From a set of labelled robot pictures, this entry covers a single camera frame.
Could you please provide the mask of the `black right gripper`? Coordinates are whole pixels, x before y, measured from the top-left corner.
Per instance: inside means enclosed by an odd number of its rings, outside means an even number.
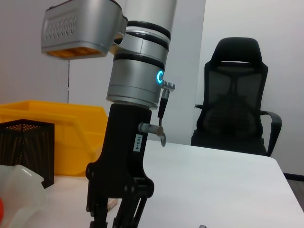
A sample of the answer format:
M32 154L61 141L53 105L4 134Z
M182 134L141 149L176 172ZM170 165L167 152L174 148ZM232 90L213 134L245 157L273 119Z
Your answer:
M147 133L140 123L150 123L152 112L134 105L112 104L100 157L88 164L86 211L94 218L90 228L107 228L108 198L122 199L113 228L137 228L154 183L143 169Z

